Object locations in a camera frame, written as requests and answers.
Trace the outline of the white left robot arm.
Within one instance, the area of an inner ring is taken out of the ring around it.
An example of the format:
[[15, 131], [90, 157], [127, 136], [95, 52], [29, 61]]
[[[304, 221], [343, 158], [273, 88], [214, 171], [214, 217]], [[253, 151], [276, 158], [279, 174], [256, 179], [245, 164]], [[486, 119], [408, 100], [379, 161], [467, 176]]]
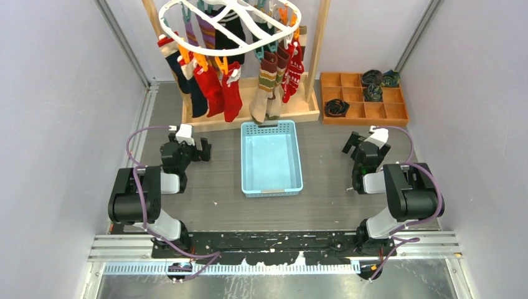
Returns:
[[200, 145], [196, 146], [190, 133], [170, 133], [169, 141], [159, 149], [161, 165], [119, 169], [108, 202], [112, 223], [144, 229], [155, 238], [155, 245], [177, 258], [185, 257], [191, 249], [187, 227], [162, 209], [162, 196], [184, 193], [187, 167], [210, 161], [212, 145], [203, 137]]

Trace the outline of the navy sock with white cuff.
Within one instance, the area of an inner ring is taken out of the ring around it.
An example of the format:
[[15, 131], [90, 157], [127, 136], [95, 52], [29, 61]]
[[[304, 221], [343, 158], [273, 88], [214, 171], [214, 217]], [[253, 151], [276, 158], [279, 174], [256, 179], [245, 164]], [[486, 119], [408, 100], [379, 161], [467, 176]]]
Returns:
[[179, 55], [177, 61], [189, 87], [189, 93], [191, 95], [192, 117], [201, 117], [207, 113], [208, 103], [194, 76], [194, 71], [198, 66], [197, 61], [195, 58], [191, 58], [189, 62], [186, 62], [182, 55]]

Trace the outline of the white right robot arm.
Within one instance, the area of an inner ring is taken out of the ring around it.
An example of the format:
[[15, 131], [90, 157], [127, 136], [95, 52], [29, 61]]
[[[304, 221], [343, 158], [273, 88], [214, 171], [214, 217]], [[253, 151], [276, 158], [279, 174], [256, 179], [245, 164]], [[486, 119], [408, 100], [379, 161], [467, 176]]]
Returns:
[[357, 227], [354, 248], [366, 256], [391, 246], [392, 236], [407, 225], [434, 220], [445, 210], [427, 164], [384, 163], [391, 149], [388, 139], [386, 128], [373, 127], [368, 136], [353, 131], [342, 149], [354, 162], [352, 189], [358, 194], [385, 194], [387, 200], [385, 208]]

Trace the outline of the striped beige sock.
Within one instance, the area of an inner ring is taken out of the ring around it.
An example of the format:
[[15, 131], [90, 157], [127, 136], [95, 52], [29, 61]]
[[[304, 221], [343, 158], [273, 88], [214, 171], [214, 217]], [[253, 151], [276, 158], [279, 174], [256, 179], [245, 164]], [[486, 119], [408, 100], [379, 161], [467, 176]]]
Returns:
[[283, 93], [281, 84], [291, 58], [291, 55], [282, 45], [278, 46], [276, 56], [278, 58], [277, 73], [272, 96], [267, 101], [266, 120], [277, 120], [281, 115], [281, 99]]
[[258, 86], [249, 106], [253, 121], [262, 124], [265, 121], [268, 99], [273, 94], [277, 74], [278, 59], [275, 53], [264, 51], [260, 64]]

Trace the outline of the red santa sock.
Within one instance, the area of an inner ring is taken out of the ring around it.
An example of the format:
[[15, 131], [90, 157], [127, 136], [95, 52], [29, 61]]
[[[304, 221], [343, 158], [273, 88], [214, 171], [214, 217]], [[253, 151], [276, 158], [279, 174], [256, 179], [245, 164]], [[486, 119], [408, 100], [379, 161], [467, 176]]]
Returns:
[[223, 113], [225, 106], [224, 95], [219, 78], [214, 69], [208, 67], [206, 70], [198, 65], [194, 69], [194, 78], [208, 103], [209, 110], [206, 114], [207, 118]]
[[241, 65], [235, 61], [228, 65], [228, 72], [222, 77], [222, 92], [224, 96], [224, 120], [233, 122], [243, 103], [240, 97], [239, 80], [241, 76]]

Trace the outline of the striped beige sock front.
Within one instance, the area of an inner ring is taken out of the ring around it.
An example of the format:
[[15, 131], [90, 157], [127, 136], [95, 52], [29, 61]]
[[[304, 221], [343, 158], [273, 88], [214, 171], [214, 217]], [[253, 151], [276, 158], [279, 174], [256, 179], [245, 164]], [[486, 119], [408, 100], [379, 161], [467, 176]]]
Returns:
[[262, 124], [265, 121], [268, 99], [273, 94], [277, 74], [278, 59], [275, 53], [264, 51], [260, 64], [258, 86], [249, 106], [253, 121]]

